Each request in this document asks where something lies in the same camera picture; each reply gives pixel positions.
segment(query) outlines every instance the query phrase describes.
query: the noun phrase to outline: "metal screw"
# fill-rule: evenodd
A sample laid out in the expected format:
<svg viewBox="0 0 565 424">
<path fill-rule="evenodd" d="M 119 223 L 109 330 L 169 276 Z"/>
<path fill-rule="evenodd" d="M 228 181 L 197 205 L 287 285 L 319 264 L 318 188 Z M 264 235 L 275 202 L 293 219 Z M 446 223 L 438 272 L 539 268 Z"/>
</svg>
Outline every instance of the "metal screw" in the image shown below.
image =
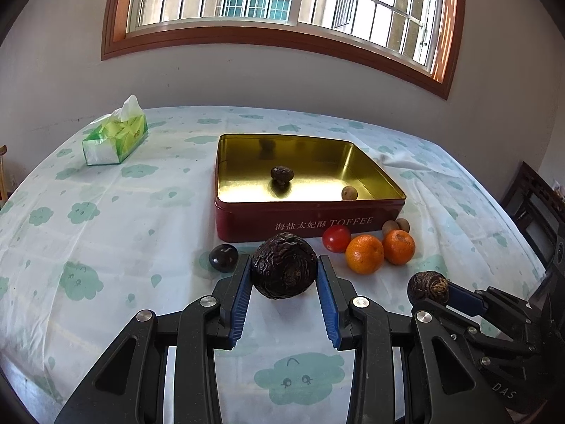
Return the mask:
<svg viewBox="0 0 565 424">
<path fill-rule="evenodd" d="M 432 321 L 432 315 L 426 311 L 418 311 L 416 313 L 416 319 L 422 323 L 428 323 Z"/>
<path fill-rule="evenodd" d="M 136 314 L 138 322 L 147 322 L 151 317 L 153 317 L 153 314 L 149 309 L 142 309 Z"/>
<path fill-rule="evenodd" d="M 369 305 L 369 300 L 364 296 L 358 296 L 353 299 L 353 305 L 356 307 L 367 307 Z"/>
<path fill-rule="evenodd" d="M 204 307 L 215 306 L 218 301 L 213 296 L 205 296 L 200 300 L 200 305 Z"/>
</svg>

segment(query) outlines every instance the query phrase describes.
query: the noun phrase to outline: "dark wooden furniture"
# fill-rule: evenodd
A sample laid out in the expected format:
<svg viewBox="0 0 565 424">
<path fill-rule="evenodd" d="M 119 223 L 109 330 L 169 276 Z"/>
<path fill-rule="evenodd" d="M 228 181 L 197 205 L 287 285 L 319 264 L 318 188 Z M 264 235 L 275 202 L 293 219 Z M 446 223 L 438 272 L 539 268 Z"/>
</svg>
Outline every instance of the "dark wooden furniture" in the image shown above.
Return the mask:
<svg viewBox="0 0 565 424">
<path fill-rule="evenodd" d="M 4 178 L 4 162 L 2 156 L 6 154 L 6 145 L 0 146 L 0 207 L 3 207 L 8 200 L 8 193 L 6 190 L 6 180 Z"/>
<path fill-rule="evenodd" d="M 522 163 L 501 206 L 524 235 L 544 268 L 549 269 L 555 261 L 558 243 L 561 243 L 561 249 L 563 247 L 563 241 L 558 241 L 558 232 L 565 228 L 563 201 L 535 170 Z"/>
</svg>

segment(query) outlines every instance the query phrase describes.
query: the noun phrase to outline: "blue gripper pad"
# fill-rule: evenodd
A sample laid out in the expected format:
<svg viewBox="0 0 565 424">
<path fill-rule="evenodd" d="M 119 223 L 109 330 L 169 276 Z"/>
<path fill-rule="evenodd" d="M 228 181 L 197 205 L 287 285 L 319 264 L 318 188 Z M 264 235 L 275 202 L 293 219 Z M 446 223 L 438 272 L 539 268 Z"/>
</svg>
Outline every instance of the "blue gripper pad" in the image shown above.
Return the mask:
<svg viewBox="0 0 565 424">
<path fill-rule="evenodd" d="M 333 297 L 328 276 L 326 275 L 326 270 L 324 269 L 321 259 L 318 259 L 316 287 L 318 297 L 320 298 L 321 313 L 324 316 L 324 323 L 326 324 L 328 338 L 333 343 L 333 347 L 337 349 L 341 344 L 340 316 L 337 311 L 337 304 Z"/>
<path fill-rule="evenodd" d="M 470 317 L 483 316 L 487 312 L 487 308 L 479 296 L 453 282 L 449 283 L 447 305 Z"/>
<path fill-rule="evenodd" d="M 244 274 L 241 277 L 241 282 L 237 289 L 236 297 L 233 302 L 233 307 L 231 311 L 231 329 L 228 335 L 228 339 L 232 347 L 236 346 L 237 340 L 241 338 L 241 334 L 244 330 L 245 315 L 247 314 L 247 308 L 249 305 L 249 299 L 251 297 L 251 260 L 247 261 L 247 266 L 245 267 Z"/>
</svg>

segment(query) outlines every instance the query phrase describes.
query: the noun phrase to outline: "white tablecloth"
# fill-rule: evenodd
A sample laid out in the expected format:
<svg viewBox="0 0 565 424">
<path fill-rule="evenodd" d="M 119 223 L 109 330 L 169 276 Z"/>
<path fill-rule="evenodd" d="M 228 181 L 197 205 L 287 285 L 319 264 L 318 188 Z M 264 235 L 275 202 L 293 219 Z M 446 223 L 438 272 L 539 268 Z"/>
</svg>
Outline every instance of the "white tablecloth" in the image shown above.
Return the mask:
<svg viewBox="0 0 565 424">
<path fill-rule="evenodd" d="M 327 252 L 319 238 L 308 241 L 318 254 L 330 255 L 338 276 L 386 310 L 410 314 L 406 284 L 417 271 L 437 270 L 469 289 L 492 285 L 525 299 L 543 276 L 496 201 L 433 143 L 308 113 L 225 107 L 146 112 L 149 137 L 123 164 L 87 167 L 81 149 L 87 131 L 79 132 L 0 211 L 0 351 L 21 373 L 16 389 L 22 395 L 29 378 L 51 396 L 36 412 L 41 424 L 53 422 L 137 311 L 182 310 L 222 277 L 208 267 L 207 255 L 221 243 L 212 178 L 223 133 L 349 140 L 385 168 L 408 197 L 401 216 L 416 241 L 408 265 L 385 263 L 373 275 L 358 276 L 343 254 Z M 250 252 L 257 245 L 237 247 Z M 484 321 L 481 327 L 496 334 Z M 314 285 L 289 300 L 253 291 L 242 339 L 233 351 L 216 353 L 224 423 L 343 424 L 353 358 L 327 339 Z M 172 422 L 172 373 L 169 368 L 166 422 Z M 298 379 L 288 385 L 292 378 Z"/>
</svg>

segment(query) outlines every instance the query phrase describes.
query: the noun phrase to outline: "cherry tomato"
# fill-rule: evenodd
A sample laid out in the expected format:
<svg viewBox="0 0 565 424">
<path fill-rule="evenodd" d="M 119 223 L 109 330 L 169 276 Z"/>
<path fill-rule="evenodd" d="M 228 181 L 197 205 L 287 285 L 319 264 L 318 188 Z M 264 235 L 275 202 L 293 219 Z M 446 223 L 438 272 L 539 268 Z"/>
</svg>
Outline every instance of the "cherry tomato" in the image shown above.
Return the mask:
<svg viewBox="0 0 565 424">
<path fill-rule="evenodd" d="M 345 249 L 347 249 L 348 244 L 351 242 L 351 232 L 347 226 L 330 226 L 324 231 L 321 241 L 330 252 L 345 252 Z"/>
</svg>

